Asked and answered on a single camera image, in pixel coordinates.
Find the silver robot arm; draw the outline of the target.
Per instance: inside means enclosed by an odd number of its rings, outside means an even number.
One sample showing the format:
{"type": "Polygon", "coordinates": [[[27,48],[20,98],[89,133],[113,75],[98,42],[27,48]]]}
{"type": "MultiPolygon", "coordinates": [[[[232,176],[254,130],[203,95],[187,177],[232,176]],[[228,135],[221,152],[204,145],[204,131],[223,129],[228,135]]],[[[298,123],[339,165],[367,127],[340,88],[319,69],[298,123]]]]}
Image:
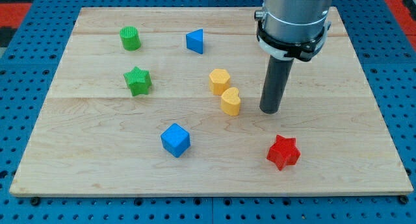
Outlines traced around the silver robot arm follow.
{"type": "Polygon", "coordinates": [[[322,49],[332,0],[264,0],[254,13],[257,41],[278,60],[310,61],[322,49]]]}

